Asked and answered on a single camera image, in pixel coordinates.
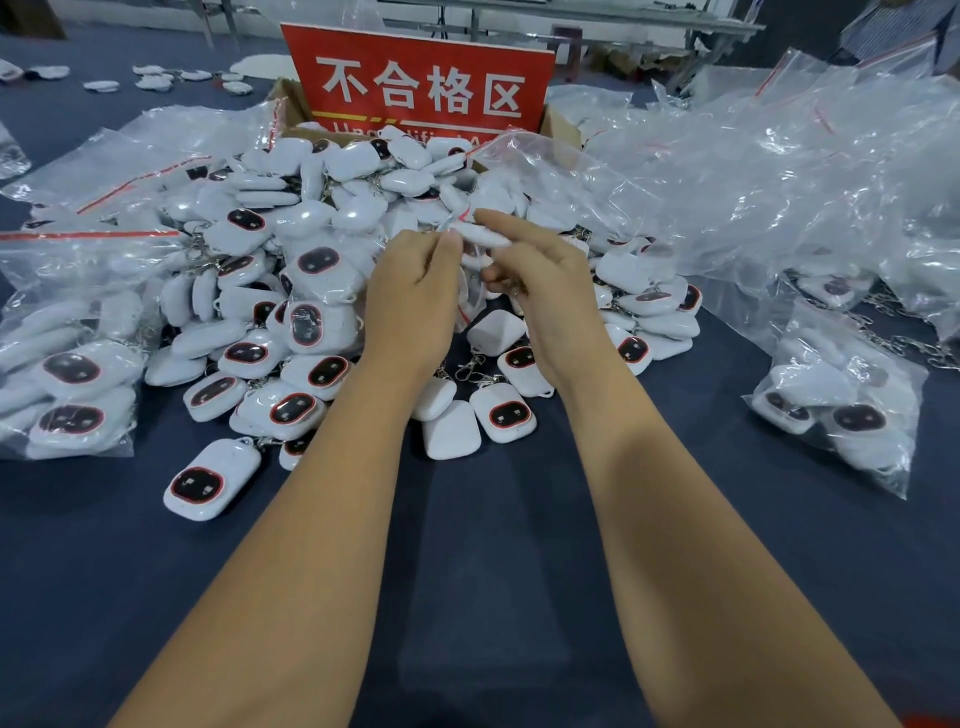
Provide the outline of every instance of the table surface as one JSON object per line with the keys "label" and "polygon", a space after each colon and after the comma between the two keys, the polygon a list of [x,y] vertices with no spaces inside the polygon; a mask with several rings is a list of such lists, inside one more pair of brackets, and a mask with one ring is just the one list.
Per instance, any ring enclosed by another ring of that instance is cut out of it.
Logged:
{"label": "table surface", "polygon": [[[162,96],[132,85],[133,63],[227,68],[237,54],[225,38],[211,53],[199,34],[68,31],[65,42],[0,37],[0,58],[74,69],[0,87],[0,119],[35,164],[154,106],[252,102],[210,84]],[[276,49],[245,39],[242,52]],[[110,78],[119,93],[80,86]],[[254,85],[262,95],[269,84]],[[4,229],[25,215],[0,204]],[[960,376],[930,376],[902,502],[752,416],[740,396],[768,357],[699,318],[693,350],[641,378],[667,422],[895,709],[960,716],[960,492],[949,463]],[[467,357],[456,342],[448,361]],[[230,436],[224,423],[190,420],[181,391],[145,393],[133,459],[0,464],[0,725],[104,725],[280,488],[273,455],[221,518],[167,511],[169,478]],[[408,429],[355,726],[652,725],[563,407],[531,404],[533,435],[462,460],[431,462]]]}
{"label": "table surface", "polygon": [[567,20],[595,20],[610,22],[647,23],[669,28],[688,28],[705,33],[723,33],[747,39],[763,30],[764,26],[745,23],[736,18],[717,17],[712,12],[677,8],[657,8],[652,5],[604,3],[594,0],[549,0],[545,3],[524,0],[379,0],[401,5],[444,5],[449,8],[472,10],[513,11],[528,15],[544,15]]}

